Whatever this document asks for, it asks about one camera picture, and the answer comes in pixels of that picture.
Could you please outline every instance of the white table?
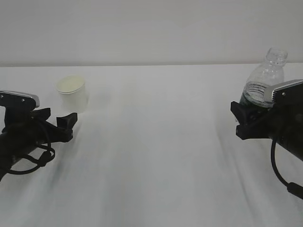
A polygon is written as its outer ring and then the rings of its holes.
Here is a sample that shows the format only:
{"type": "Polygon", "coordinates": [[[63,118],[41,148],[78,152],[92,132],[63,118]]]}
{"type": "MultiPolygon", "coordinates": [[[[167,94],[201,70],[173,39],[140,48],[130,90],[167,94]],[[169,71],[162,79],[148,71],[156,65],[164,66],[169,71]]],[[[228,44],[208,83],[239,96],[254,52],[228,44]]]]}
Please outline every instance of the white table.
{"type": "MultiPolygon", "coordinates": [[[[68,114],[58,79],[82,75],[90,92],[53,162],[2,179],[0,226],[302,226],[303,201],[274,175],[270,141],[235,136],[230,102],[255,67],[0,68],[0,88],[39,95],[52,123],[68,114]]],[[[285,67],[286,80],[302,74],[303,64],[285,67]]],[[[281,174],[303,184],[303,163],[282,148],[276,157],[281,174]]]]}

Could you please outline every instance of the white paper cup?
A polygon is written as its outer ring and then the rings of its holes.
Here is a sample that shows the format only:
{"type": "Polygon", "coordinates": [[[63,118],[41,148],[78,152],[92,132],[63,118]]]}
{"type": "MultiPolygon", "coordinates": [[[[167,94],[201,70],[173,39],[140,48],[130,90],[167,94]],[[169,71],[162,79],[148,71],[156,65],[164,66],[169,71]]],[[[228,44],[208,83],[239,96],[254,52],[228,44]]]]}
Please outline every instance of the white paper cup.
{"type": "Polygon", "coordinates": [[[68,76],[58,81],[57,91],[63,100],[63,107],[70,112],[82,113],[87,106],[85,80],[80,76],[68,76]]]}

